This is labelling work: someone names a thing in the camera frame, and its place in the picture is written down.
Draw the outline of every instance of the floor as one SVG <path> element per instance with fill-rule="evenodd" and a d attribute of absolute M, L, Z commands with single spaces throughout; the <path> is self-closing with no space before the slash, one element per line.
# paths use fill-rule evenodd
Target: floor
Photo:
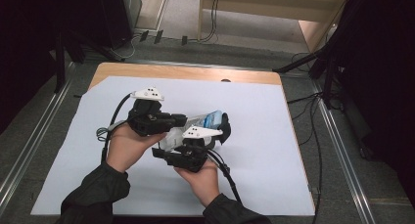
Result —
<path fill-rule="evenodd" d="M 138 30 L 162 30 L 164 38 L 182 39 L 183 36 L 187 36 L 189 40 L 197 38 L 199 0 L 147 1 L 148 3 L 143 0 L 144 19 L 160 21 L 160 23 L 147 28 L 147 23 L 139 19 Z M 202 38 L 210 34 L 211 20 L 211 10 L 204 10 Z M 298 21 L 221 11 L 215 13 L 215 21 L 215 35 L 207 42 L 209 44 L 289 53 L 308 52 Z"/>
<path fill-rule="evenodd" d="M 172 3 L 172 0 L 167 0 L 166 8 L 168 8 L 168 3 Z M 296 29 L 296 23 L 293 21 L 287 22 L 286 25 L 280 23 L 279 27 L 282 31 Z M 272 41 L 277 42 L 278 45 L 264 43 L 261 46 L 262 49 L 256 46 L 250 47 L 251 43 L 248 41 L 241 41 L 238 44 L 188 43 L 182 46 L 181 36 L 184 34 L 182 31 L 177 32 L 177 37 L 172 35 L 168 37 L 168 32 L 172 34 L 176 30 L 174 26 L 165 26 L 163 30 L 164 39 L 159 44 L 154 44 L 152 38 L 143 42 L 136 39 L 116 51 L 124 56 L 132 54 L 126 59 L 128 63 L 202 64 L 262 71 L 283 67 L 292 60 L 305 55 L 301 53 L 306 53 L 304 50 L 306 46 L 303 40 L 301 41 L 298 30 L 285 39 L 276 38 L 276 41 Z M 244 34 L 243 31 L 237 30 L 237 26 L 233 30 Z M 221 40 L 222 35 L 219 31 L 218 37 Z M 2 206 L 0 209 L 2 213 L 0 223 L 37 224 L 53 223 L 56 220 L 56 217 L 32 216 L 30 211 L 56 153 L 65 140 L 80 96 L 87 91 L 97 65 L 106 61 L 93 50 L 87 47 L 84 50 L 87 57 L 84 64 L 68 62 L 68 74 L 71 79 L 69 79 L 66 92 L 54 95 L 55 79 L 52 78 L 27 104 L 8 129 L 0 135 L 2 186 L 7 185 L 10 171 L 13 170 L 13 166 L 16 166 L 16 161 L 20 161 L 21 152 L 25 148 L 33 149 L 30 152 L 31 157 L 28 158 L 26 164 L 23 164 L 26 172 L 16 178 L 19 182 L 11 187 L 9 194 L 12 196 L 7 201 L 7 206 Z M 307 69 L 308 66 L 303 66 L 287 74 L 281 74 L 288 101 L 309 96 L 320 90 L 324 76 L 319 80 L 311 80 L 306 72 L 302 71 Z M 341 89 L 341 86 L 334 86 L 334 88 Z M 52 117 L 38 137 L 40 141 L 33 141 L 30 135 L 36 129 L 37 122 L 48 109 L 51 100 L 57 97 L 61 97 L 57 100 L 61 102 L 60 106 L 52 111 Z M 360 156 L 357 139 L 352 133 L 346 116 L 341 111 L 327 111 L 321 103 L 318 107 L 313 107 L 312 111 L 316 111 L 313 115 L 310 113 L 308 103 L 308 101 L 302 101 L 291 104 L 289 109 L 292 117 L 305 112 L 293 120 L 293 125 L 299 143 L 304 143 L 300 145 L 300 152 L 315 203 L 317 203 L 318 193 L 321 193 L 316 223 L 415 223 L 414 209 L 402 191 L 394 171 L 380 161 L 368 161 Z M 321 187 L 318 144 L 314 137 L 307 141 L 312 124 L 315 125 L 321 150 Z M 356 190 L 362 196 L 357 197 Z M 312 217 L 272 216 L 270 219 L 273 223 L 312 222 Z"/>

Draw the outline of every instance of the white paper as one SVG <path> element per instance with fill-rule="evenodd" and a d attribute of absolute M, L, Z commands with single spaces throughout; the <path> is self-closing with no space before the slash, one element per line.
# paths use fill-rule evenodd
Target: white paper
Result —
<path fill-rule="evenodd" d="M 31 214 L 59 214 L 62 200 L 100 164 L 103 142 L 95 131 L 108 127 L 121 99 L 155 86 L 164 95 L 161 110 L 189 116 L 221 110 L 232 134 L 215 150 L 231 168 L 245 207 L 265 215 L 313 215 L 300 151 L 282 86 L 162 78 L 108 77 L 82 96 L 62 145 Z M 126 119 L 133 99 L 118 120 Z M 204 208 L 189 185 L 163 159 L 145 152 L 128 171 L 126 199 L 115 214 L 201 215 Z M 235 199 L 219 172 L 220 191 Z"/>

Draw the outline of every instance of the metal bar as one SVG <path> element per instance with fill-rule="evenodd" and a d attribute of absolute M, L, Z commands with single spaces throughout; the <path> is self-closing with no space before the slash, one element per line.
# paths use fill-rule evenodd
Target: metal bar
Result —
<path fill-rule="evenodd" d="M 321 87 L 316 80 L 312 81 L 314 92 L 321 92 Z M 332 138 L 333 144 L 335 146 L 336 153 L 339 158 L 340 165 L 342 166 L 343 173 L 350 189 L 351 195 L 353 197 L 354 203 L 357 208 L 357 212 L 360 215 L 362 223 L 375 224 L 375 217 L 370 208 L 370 204 L 366 195 L 363 191 L 363 188 L 359 182 L 359 179 L 354 171 L 353 165 L 350 161 L 350 158 L 347 154 L 347 149 L 342 140 L 340 132 L 336 126 L 336 122 L 333 118 L 332 112 L 327 110 L 324 103 L 319 103 L 320 111 L 323 114 L 324 121 L 326 122 L 327 128 L 329 129 L 330 137 Z"/>
<path fill-rule="evenodd" d="M 43 136 L 45 135 L 65 95 L 67 94 L 70 84 L 71 84 L 73 73 L 74 73 L 74 66 L 73 66 L 73 63 L 70 63 L 69 68 L 68 68 L 68 73 L 67 73 L 68 81 L 65 83 L 61 91 L 59 93 L 54 94 L 54 96 L 52 97 L 48 107 L 46 108 L 45 112 L 42 114 L 39 122 L 36 124 L 36 127 L 31 133 L 26 144 L 24 145 L 21 151 L 21 154 L 19 155 L 18 159 L 16 160 L 15 164 L 13 165 L 9 174 L 7 175 L 5 181 L 1 185 L 0 217 L 3 215 L 7 204 L 9 203 L 10 199 L 13 196 L 13 193 L 19 186 L 19 183 L 21 182 L 24 176 L 24 173 L 27 170 L 33 156 L 35 155 L 40 145 L 40 142 L 43 139 Z"/>
<path fill-rule="evenodd" d="M 157 16 L 156 30 L 160 29 L 161 18 L 162 18 L 162 15 L 164 14 L 164 9 L 165 9 L 166 4 L 167 4 L 167 0 L 162 0 L 161 7 L 160 7 L 160 10 Z"/>

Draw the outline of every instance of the wooden table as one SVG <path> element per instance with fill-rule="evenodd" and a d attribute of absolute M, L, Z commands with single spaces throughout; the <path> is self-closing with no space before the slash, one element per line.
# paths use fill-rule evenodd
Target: wooden table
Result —
<path fill-rule="evenodd" d="M 217 10 L 299 20 L 308 49 L 313 52 L 339 19 L 345 2 L 346 0 L 219 0 Z M 199 39 L 203 9 L 210 10 L 212 3 L 213 0 L 201 0 Z"/>
<path fill-rule="evenodd" d="M 281 85 L 280 76 L 276 72 L 238 70 L 217 67 L 102 63 L 98 66 L 89 88 L 92 88 L 111 75 L 217 81 L 228 79 L 232 82 Z"/>

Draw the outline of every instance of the black jacket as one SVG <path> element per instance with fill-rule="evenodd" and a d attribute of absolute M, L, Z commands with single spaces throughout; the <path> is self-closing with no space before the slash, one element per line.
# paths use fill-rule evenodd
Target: black jacket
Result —
<path fill-rule="evenodd" d="M 61 218 L 57 224 L 110 224 L 113 222 L 113 202 L 128 196 L 128 175 L 103 162 L 88 174 L 82 184 L 62 202 Z M 217 196 L 203 213 L 206 223 L 271 223 L 268 218 L 223 194 Z"/>

